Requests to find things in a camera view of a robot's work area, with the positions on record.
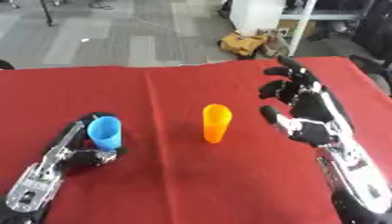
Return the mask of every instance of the white box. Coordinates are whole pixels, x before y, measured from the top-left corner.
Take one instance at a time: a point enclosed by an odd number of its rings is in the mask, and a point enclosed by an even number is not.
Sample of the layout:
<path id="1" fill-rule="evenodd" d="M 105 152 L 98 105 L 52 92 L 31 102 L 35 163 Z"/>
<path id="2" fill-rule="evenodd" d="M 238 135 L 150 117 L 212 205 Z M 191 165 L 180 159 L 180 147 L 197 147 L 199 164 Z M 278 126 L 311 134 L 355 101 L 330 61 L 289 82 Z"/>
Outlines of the white box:
<path id="1" fill-rule="evenodd" d="M 276 29 L 286 5 L 285 0 L 234 0 L 230 19 L 244 36 L 257 30 Z"/>

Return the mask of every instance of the cardboard box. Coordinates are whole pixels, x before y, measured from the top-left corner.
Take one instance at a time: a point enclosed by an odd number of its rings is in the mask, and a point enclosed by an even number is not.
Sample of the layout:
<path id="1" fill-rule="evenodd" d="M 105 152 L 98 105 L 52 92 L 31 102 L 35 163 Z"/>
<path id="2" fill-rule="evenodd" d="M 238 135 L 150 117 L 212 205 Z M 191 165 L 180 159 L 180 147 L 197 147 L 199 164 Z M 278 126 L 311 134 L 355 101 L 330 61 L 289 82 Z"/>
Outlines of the cardboard box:
<path id="1" fill-rule="evenodd" d="M 279 30 L 280 34 L 283 37 L 290 38 L 292 37 L 295 29 L 297 28 L 299 20 L 289 20 L 289 19 L 282 19 L 279 22 L 277 29 Z M 316 28 L 316 21 L 309 21 L 308 25 L 304 29 L 304 37 L 307 38 L 314 33 Z"/>

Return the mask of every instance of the table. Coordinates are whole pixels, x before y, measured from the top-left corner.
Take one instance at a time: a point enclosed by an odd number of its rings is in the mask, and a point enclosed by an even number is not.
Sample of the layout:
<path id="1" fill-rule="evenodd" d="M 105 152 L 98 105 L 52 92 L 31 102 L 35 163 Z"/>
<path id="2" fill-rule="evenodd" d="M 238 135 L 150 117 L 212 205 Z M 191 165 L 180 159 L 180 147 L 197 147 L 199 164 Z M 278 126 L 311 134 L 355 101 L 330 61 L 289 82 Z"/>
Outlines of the table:
<path id="1" fill-rule="evenodd" d="M 392 104 L 342 58 L 301 59 L 329 85 L 356 136 L 392 178 Z M 131 151 L 66 178 L 47 223 L 338 223 L 315 150 L 288 140 L 259 115 L 257 88 L 273 60 L 169 68 L 119 66 L 1 71 L 0 190 L 63 125 L 92 111 L 116 113 Z M 220 144 L 202 140 L 201 110 L 227 105 Z"/>

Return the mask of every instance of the blue cup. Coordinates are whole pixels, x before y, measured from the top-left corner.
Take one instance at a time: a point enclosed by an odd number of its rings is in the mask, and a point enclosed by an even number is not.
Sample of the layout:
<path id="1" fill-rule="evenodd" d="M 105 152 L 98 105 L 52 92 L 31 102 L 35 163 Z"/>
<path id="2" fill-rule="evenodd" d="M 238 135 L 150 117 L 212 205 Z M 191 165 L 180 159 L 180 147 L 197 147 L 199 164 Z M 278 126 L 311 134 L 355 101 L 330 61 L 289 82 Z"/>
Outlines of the blue cup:
<path id="1" fill-rule="evenodd" d="M 98 149 L 112 151 L 122 146 L 121 122 L 113 116 L 102 116 L 93 120 L 87 133 Z"/>

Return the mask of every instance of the chair leg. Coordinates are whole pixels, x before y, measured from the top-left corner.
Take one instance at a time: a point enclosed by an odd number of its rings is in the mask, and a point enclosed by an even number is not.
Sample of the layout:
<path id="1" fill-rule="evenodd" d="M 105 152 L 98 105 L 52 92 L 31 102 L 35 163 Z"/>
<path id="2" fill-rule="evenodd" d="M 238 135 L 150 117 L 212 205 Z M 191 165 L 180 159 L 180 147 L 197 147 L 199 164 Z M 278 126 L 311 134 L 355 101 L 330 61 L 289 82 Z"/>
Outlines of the chair leg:
<path id="1" fill-rule="evenodd" d="M 14 8 L 14 9 L 19 9 L 20 8 L 19 4 L 17 4 L 15 2 L 15 0 L 9 0 L 9 3 L 10 3 L 10 6 L 12 6 L 12 8 Z"/>
<path id="2" fill-rule="evenodd" d="M 42 9 L 44 10 L 46 16 L 46 23 L 48 26 L 53 26 L 52 15 L 47 9 L 46 0 L 39 0 L 41 2 Z"/>

